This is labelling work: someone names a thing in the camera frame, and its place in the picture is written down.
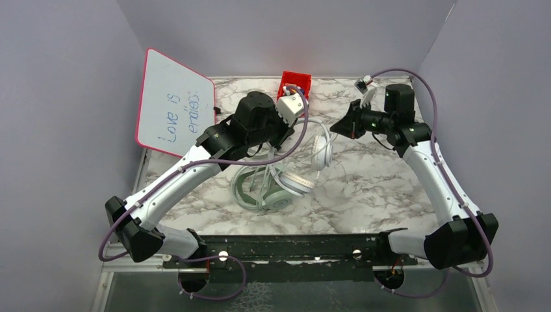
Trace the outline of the white headphones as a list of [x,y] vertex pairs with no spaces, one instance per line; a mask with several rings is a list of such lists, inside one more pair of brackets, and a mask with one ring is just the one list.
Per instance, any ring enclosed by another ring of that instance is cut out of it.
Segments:
[[311,193],[315,188],[315,183],[313,180],[293,172],[290,166],[310,163],[311,170],[320,173],[323,169],[329,167],[333,160],[334,135],[329,133],[327,126],[320,120],[310,119],[308,124],[316,124],[322,132],[312,137],[310,150],[307,154],[298,161],[284,162],[282,166],[276,163],[266,166],[276,185],[294,196],[305,196]]

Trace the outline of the green headphones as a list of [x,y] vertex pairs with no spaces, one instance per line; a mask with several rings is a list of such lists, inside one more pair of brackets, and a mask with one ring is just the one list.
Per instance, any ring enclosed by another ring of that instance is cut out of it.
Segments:
[[266,166],[241,167],[231,180],[235,203],[249,211],[271,213],[290,206],[294,196],[279,188]]

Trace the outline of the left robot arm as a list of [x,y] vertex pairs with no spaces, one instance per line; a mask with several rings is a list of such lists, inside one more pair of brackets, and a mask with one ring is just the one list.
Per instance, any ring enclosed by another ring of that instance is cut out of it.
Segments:
[[176,203],[204,181],[244,161],[254,146],[278,147],[293,134],[298,118],[307,113],[299,91],[273,101],[263,92],[243,97],[233,114],[203,132],[176,165],[145,189],[126,199],[110,198],[105,208],[125,253],[139,263],[157,253],[180,257],[189,267],[204,258],[204,242],[193,229],[162,227],[160,220]]

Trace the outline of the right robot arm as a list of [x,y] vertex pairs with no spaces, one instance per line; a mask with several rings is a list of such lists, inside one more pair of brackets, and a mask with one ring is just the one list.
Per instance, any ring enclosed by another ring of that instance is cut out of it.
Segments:
[[380,233],[376,259],[389,265],[401,254],[409,254],[444,269],[490,258],[487,248],[496,235],[498,221],[492,213],[482,213],[457,179],[445,173],[447,164],[431,139],[430,126],[415,119],[414,90],[407,84],[386,86],[384,110],[376,111],[371,106],[376,84],[358,81],[356,87],[362,98],[350,103],[345,116],[331,126],[331,132],[350,139],[367,132],[385,135],[391,149],[420,181],[439,225],[430,234],[408,229]]

